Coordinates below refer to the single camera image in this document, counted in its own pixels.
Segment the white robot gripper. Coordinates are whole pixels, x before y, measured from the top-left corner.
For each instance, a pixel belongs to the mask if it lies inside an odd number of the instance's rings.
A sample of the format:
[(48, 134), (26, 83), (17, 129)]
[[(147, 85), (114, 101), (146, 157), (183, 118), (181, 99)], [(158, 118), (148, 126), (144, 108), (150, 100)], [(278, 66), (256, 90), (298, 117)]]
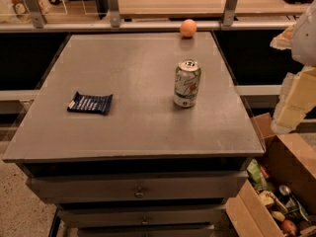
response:
[(297, 74), (283, 79), (271, 129), (276, 134), (290, 133), (316, 107), (316, 0), (296, 21), (274, 37), (270, 47), (291, 49), (292, 58), (304, 66)]

